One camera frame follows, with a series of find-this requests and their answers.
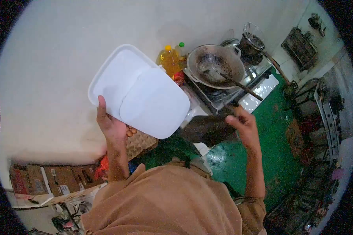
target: metal pot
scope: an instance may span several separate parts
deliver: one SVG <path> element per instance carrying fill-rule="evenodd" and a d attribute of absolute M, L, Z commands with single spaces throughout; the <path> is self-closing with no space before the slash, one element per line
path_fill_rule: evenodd
<path fill-rule="evenodd" d="M 195 48 L 187 58 L 187 69 L 190 78 L 208 87 L 216 89 L 231 89 L 237 87 L 233 82 L 219 74 L 204 73 L 215 67 L 220 73 L 227 75 L 236 82 L 244 79 L 245 67 L 240 60 L 240 53 L 219 45 L 202 45 Z"/>

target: white plastic container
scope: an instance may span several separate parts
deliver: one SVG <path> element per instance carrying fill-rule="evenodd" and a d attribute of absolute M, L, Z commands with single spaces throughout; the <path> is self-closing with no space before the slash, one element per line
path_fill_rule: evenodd
<path fill-rule="evenodd" d="M 151 59 L 136 47 L 119 46 L 90 83 L 88 97 L 107 113 L 158 139 L 172 135 L 190 107 L 188 96 Z"/>

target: finger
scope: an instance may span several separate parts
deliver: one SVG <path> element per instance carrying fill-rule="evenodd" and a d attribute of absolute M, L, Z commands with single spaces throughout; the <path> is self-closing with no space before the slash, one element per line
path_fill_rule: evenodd
<path fill-rule="evenodd" d="M 103 122 L 106 117 L 106 101 L 103 96 L 98 96 L 97 122 Z"/>
<path fill-rule="evenodd" d="M 241 105 L 235 109 L 235 115 L 242 123 L 248 123 L 252 119 L 252 115 L 247 112 Z"/>
<path fill-rule="evenodd" d="M 97 108 L 97 123 L 104 130 L 110 127 L 110 119 L 106 114 L 106 101 L 103 96 L 98 96 L 99 105 Z"/>
<path fill-rule="evenodd" d="M 225 120 L 229 125 L 231 125 L 235 129 L 239 130 L 240 132 L 245 127 L 245 125 L 243 123 L 241 123 L 240 120 L 238 118 L 236 118 L 235 116 L 229 115 L 226 117 Z"/>

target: cardboard box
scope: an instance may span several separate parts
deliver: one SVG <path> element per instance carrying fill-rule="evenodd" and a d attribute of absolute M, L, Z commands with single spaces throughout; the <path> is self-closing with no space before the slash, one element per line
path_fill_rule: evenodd
<path fill-rule="evenodd" d="M 27 195 L 26 199 L 48 193 L 40 166 L 13 164 L 9 169 L 9 174 L 13 191 L 16 194 Z"/>
<path fill-rule="evenodd" d="M 299 130 L 298 123 L 295 119 L 293 119 L 287 128 L 285 135 L 287 136 L 287 142 L 290 145 L 293 157 L 301 157 L 305 148 L 305 142 L 303 141 L 301 131 Z"/>
<path fill-rule="evenodd" d="M 75 175 L 76 182 L 79 184 L 80 190 L 85 190 L 104 183 L 101 178 L 98 180 L 94 179 L 94 172 L 96 170 L 95 165 L 72 167 L 72 170 Z"/>
<path fill-rule="evenodd" d="M 44 171 L 50 190 L 55 197 L 80 190 L 71 167 L 44 167 Z"/>

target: gas stove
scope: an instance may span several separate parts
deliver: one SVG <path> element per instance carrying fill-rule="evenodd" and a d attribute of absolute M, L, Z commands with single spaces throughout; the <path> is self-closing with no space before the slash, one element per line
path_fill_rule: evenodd
<path fill-rule="evenodd" d="M 241 56 L 241 60 L 245 65 L 245 79 L 241 82 L 243 85 L 252 89 L 263 79 L 267 79 L 271 74 L 272 64 L 263 57 L 263 60 L 258 65 L 251 65 L 245 61 Z M 195 82 L 190 77 L 192 76 L 188 70 L 184 70 L 187 75 L 185 80 L 188 87 L 190 87 L 201 101 L 208 107 L 213 115 L 220 115 L 223 113 L 222 109 L 225 105 L 238 106 L 241 98 L 246 94 L 241 88 L 232 89 L 215 89 L 205 86 L 199 82 Z"/>

